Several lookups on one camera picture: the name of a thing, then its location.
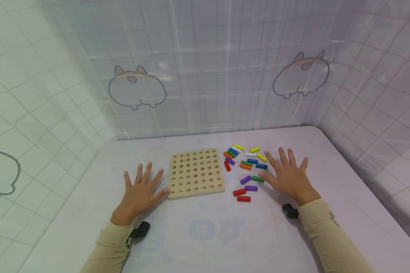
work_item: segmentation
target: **red peg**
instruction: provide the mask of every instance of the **red peg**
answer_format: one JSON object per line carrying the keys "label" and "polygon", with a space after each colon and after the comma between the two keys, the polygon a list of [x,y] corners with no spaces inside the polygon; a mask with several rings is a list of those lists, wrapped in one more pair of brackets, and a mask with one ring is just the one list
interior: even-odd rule
{"label": "red peg", "polygon": [[250,196],[237,196],[237,201],[239,201],[239,202],[250,202],[251,197]]}
{"label": "red peg", "polygon": [[234,190],[234,191],[233,191],[233,195],[234,195],[234,196],[244,195],[245,193],[246,193],[246,189],[245,189],[245,188],[240,189],[240,190]]}
{"label": "red peg", "polygon": [[228,163],[228,161],[225,160],[225,167],[226,170],[229,172],[231,170],[230,164]]}

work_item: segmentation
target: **cat ears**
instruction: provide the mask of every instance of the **cat ears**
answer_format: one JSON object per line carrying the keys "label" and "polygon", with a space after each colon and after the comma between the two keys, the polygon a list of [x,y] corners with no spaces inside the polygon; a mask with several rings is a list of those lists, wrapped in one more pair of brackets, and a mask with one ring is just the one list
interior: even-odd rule
{"label": "cat ears", "polygon": [[141,65],[137,66],[137,72],[141,74],[147,74],[146,70]]}
{"label": "cat ears", "polygon": [[304,58],[304,53],[301,51],[296,55],[296,58],[292,61],[292,63],[296,63]]}
{"label": "cat ears", "polygon": [[124,72],[124,70],[120,67],[120,66],[115,66],[114,68],[114,75],[118,76],[120,74],[122,74]]}
{"label": "cat ears", "polygon": [[[114,75],[118,76],[118,75],[122,74],[123,72],[125,72],[125,71],[120,66],[118,66],[118,65],[115,66]],[[147,71],[141,65],[137,66],[137,71],[136,72],[141,73],[141,74],[147,74]]]}
{"label": "cat ears", "polygon": [[[319,54],[316,57],[322,59],[324,54],[325,50],[323,49],[321,52],[319,52]],[[301,51],[296,55],[296,58],[292,61],[292,63],[296,63],[297,61],[303,60],[303,58],[304,52]]]}

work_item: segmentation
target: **finger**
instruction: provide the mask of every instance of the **finger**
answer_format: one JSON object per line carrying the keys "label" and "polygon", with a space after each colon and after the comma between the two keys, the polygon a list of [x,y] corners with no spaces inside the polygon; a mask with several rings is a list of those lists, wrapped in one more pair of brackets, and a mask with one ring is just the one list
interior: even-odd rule
{"label": "finger", "polygon": [[299,168],[305,172],[305,170],[307,169],[307,166],[308,166],[308,157],[304,158]]}
{"label": "finger", "polygon": [[151,198],[152,204],[158,203],[158,201],[161,200],[164,196],[168,195],[169,192],[170,192],[169,188],[160,190],[158,193],[152,196]]}
{"label": "finger", "polygon": [[290,163],[290,165],[298,167],[296,165],[296,158],[295,158],[295,155],[293,154],[293,150],[288,149],[287,152],[289,153],[289,163]]}
{"label": "finger", "polygon": [[156,176],[152,179],[152,181],[150,182],[150,186],[152,187],[152,189],[156,186],[156,184],[158,184],[163,173],[164,169],[160,169]]}
{"label": "finger", "polygon": [[272,187],[277,184],[278,179],[274,177],[271,173],[260,171],[259,172],[260,178],[264,179],[267,183],[269,183]]}
{"label": "finger", "polygon": [[129,173],[127,171],[124,171],[123,175],[125,177],[125,186],[126,186],[126,188],[131,187],[132,183],[131,183],[131,179],[129,178]]}
{"label": "finger", "polygon": [[281,161],[281,165],[287,165],[289,162],[287,161],[287,157],[285,156],[285,151],[282,147],[278,148],[279,151],[279,159]]}
{"label": "finger", "polygon": [[147,163],[147,168],[146,171],[144,172],[143,179],[141,179],[141,182],[144,182],[147,184],[147,181],[149,181],[150,178],[150,172],[151,172],[151,162],[149,161]]}
{"label": "finger", "polygon": [[269,163],[272,165],[272,167],[275,169],[275,172],[278,173],[278,169],[280,169],[281,165],[279,164],[278,161],[276,161],[273,156],[268,152],[265,151],[264,155],[266,155],[266,158],[269,160]]}
{"label": "finger", "polygon": [[141,177],[143,175],[143,164],[138,164],[137,176],[135,178],[134,186],[141,182]]}

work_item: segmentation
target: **tabletop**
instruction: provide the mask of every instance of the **tabletop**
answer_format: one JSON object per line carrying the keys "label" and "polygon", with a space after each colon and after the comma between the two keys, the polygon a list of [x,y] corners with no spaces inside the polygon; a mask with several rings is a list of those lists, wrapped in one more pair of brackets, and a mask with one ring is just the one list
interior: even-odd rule
{"label": "tabletop", "polygon": [[[259,169],[236,165],[227,172],[223,152],[234,144],[260,146],[275,157],[279,146],[291,147],[298,164],[309,157],[306,173],[312,185],[372,267],[384,273],[410,272],[410,238],[323,132],[312,126],[107,143],[23,268],[78,272],[122,198],[124,170],[135,176],[137,165],[148,161],[154,170],[168,170],[172,154],[216,148],[225,192],[165,199],[137,218],[134,224],[145,220],[151,228],[131,246],[123,272],[323,272],[299,219],[287,219],[281,210],[283,204],[295,205],[293,200],[265,183],[258,192],[248,192],[251,203],[236,201],[232,192],[242,187],[240,179]],[[168,177],[166,172],[160,189],[168,187]]]}

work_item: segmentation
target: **right hand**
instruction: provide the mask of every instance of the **right hand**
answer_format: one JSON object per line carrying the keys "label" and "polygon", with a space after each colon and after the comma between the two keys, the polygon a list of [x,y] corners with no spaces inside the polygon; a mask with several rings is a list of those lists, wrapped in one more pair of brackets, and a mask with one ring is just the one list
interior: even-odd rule
{"label": "right hand", "polygon": [[292,149],[288,149],[289,160],[287,160],[282,147],[279,147],[278,151],[281,163],[277,162],[268,151],[265,151],[266,158],[275,170],[277,178],[265,171],[260,171],[259,176],[275,190],[295,199],[299,206],[320,199],[319,193],[311,186],[310,181],[305,175],[308,157],[304,158],[301,166],[298,168]]}

